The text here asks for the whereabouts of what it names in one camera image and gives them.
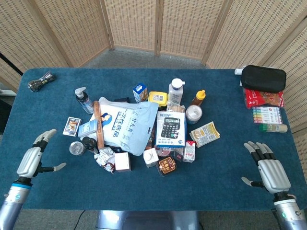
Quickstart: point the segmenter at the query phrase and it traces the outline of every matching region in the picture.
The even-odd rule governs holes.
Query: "wooden ruler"
[[[100,113],[100,106],[98,101],[94,101],[94,115],[95,119],[98,121],[97,127],[97,147],[98,149],[103,149],[105,147],[104,144],[104,133],[102,131],[102,123],[101,123],[101,113]]]

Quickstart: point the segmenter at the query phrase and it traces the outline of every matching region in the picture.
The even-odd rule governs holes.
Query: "gray floor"
[[[99,55],[86,68],[172,68],[203,69],[199,61],[161,55],[151,52],[117,48]],[[72,230],[80,210],[25,209],[17,221],[16,230]],[[276,221],[270,211],[206,211],[201,212],[206,230],[275,230]],[[79,230],[94,229],[97,212],[86,211],[78,225]]]

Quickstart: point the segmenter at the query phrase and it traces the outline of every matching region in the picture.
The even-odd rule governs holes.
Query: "blue tablecloth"
[[[27,88],[49,69],[30,69],[22,77],[0,146],[0,194],[8,192],[17,179],[16,170],[35,138],[55,128],[58,133],[48,144],[43,166],[66,162],[53,173],[32,180],[33,188],[25,208],[101,210],[252,210],[272,208],[273,195],[249,187],[242,176],[260,180],[257,167],[243,143],[267,143],[283,164],[301,208],[307,207],[307,185],[290,131],[261,133],[252,112],[243,101],[240,77],[232,69],[51,69],[54,82],[39,92]],[[221,138],[196,150],[193,163],[177,162],[178,170],[161,177],[155,167],[147,168],[143,157],[131,156],[131,172],[105,171],[87,152],[82,157],[69,153],[77,138],[62,135],[68,116],[90,119],[75,99],[74,90],[85,86],[92,100],[130,97],[139,82],[149,91],[168,91],[175,77],[186,81],[182,104],[186,107],[199,89],[207,96],[203,116],[188,133],[214,121]],[[284,110],[282,118],[288,121]]]

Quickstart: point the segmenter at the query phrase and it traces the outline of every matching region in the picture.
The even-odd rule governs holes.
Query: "white lid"
[[[201,118],[202,110],[198,105],[190,105],[186,110],[187,119],[190,121],[198,121]]]
[[[180,89],[185,84],[186,83],[179,78],[174,78],[172,80],[172,87],[175,88],[175,89]]]
[[[143,153],[143,157],[144,157],[144,160],[145,161],[150,161],[150,159],[152,158],[152,155],[149,153],[149,151],[151,151],[150,149],[149,150],[146,150],[144,151]]]
[[[81,88],[76,89],[75,94],[77,95],[77,97],[83,98],[84,97],[83,91],[85,89],[86,89],[85,87],[81,87]]]

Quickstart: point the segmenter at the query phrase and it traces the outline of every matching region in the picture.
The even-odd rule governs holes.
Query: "pump nozzle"
[[[81,87],[75,90],[75,94],[77,95],[77,97],[79,98],[83,98],[84,94],[83,91],[86,89],[86,87]]]

